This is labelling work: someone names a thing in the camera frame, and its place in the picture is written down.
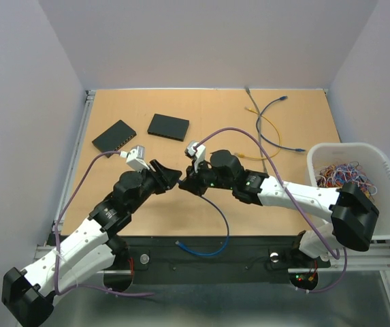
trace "plastic basket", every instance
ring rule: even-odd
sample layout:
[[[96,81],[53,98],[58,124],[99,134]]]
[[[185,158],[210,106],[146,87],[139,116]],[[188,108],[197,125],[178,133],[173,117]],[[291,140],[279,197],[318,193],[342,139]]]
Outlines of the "plastic basket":
[[[375,146],[367,143],[320,143],[307,155],[309,184],[317,186],[316,175],[321,168],[331,164],[348,164],[358,161],[366,176],[378,188],[373,196],[379,218],[373,240],[390,240],[390,161]],[[323,222],[313,217],[317,225]]]

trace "wooden board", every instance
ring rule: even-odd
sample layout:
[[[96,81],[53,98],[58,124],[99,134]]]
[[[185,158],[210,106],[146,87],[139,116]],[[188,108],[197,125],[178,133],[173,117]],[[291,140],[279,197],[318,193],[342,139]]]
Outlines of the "wooden board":
[[[282,95],[289,98],[269,108],[266,116],[279,128],[285,146],[309,150],[321,142],[339,142],[336,127],[321,90],[254,90],[260,109]],[[244,109],[253,107],[244,90],[100,90],[97,92],[82,145],[74,186],[99,151],[92,140],[117,120],[134,128],[137,136],[123,150],[141,144],[146,147],[146,160],[157,159],[166,167],[183,172],[190,164],[184,150],[191,140],[222,127],[239,127],[256,136],[257,116]],[[190,121],[184,142],[148,135],[146,130],[154,113]],[[278,137],[263,122],[263,133],[274,142]],[[266,144],[268,153],[276,148]],[[207,152],[228,149],[259,156],[255,143],[243,134],[226,131],[206,143]],[[241,159],[245,168],[262,171],[260,161]],[[285,181],[306,182],[306,154],[281,151],[274,162]],[[92,211],[94,205],[111,192],[119,176],[129,168],[117,156],[101,158],[71,203],[62,234],[72,233]],[[232,235],[293,235],[308,228],[296,211],[275,207],[247,205],[236,200],[230,191],[209,189],[206,197],[226,214]],[[224,235],[223,219],[208,203],[175,187],[166,194],[151,196],[133,215],[133,221],[121,235],[198,236]]]

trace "yellow wire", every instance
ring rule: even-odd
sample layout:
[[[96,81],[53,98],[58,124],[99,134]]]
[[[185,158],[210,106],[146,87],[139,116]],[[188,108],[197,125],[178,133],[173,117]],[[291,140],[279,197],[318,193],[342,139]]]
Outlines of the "yellow wire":
[[[256,112],[255,110],[251,109],[251,108],[248,108],[248,107],[244,107],[247,111],[249,112],[253,112],[254,114],[258,114],[258,112]],[[273,122],[271,122],[269,119],[267,119],[266,117],[264,116],[261,116],[263,117],[276,131],[276,133],[278,134],[278,139],[279,139],[279,145],[282,145],[282,138],[281,138],[281,133],[278,131],[278,128],[276,128],[275,124],[273,124]],[[278,148],[278,150],[273,154],[271,155],[270,157],[273,158],[274,156],[276,156],[279,152],[281,151],[281,148]],[[246,158],[246,159],[251,159],[251,160],[266,160],[267,158],[265,157],[249,157],[248,155],[245,155],[243,153],[240,153],[240,152],[237,152],[237,153],[234,153],[237,157],[239,158]]]

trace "rubber band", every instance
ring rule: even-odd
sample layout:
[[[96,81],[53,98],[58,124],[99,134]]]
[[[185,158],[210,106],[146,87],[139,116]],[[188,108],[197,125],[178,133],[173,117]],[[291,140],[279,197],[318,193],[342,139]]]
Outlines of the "rubber band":
[[[372,202],[373,196],[378,193],[358,161],[321,167],[316,174],[316,181],[318,187],[342,187],[345,183],[354,183]]]

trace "white wall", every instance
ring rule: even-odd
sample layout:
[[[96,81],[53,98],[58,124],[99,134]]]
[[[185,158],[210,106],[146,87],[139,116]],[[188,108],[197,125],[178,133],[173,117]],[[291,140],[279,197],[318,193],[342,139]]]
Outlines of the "white wall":
[[[84,91],[39,3],[0,1],[0,326],[3,274],[50,231]]]
[[[364,141],[390,157],[390,0],[380,0],[328,92],[344,142]]]
[[[87,89],[328,87],[376,0],[39,0]]]

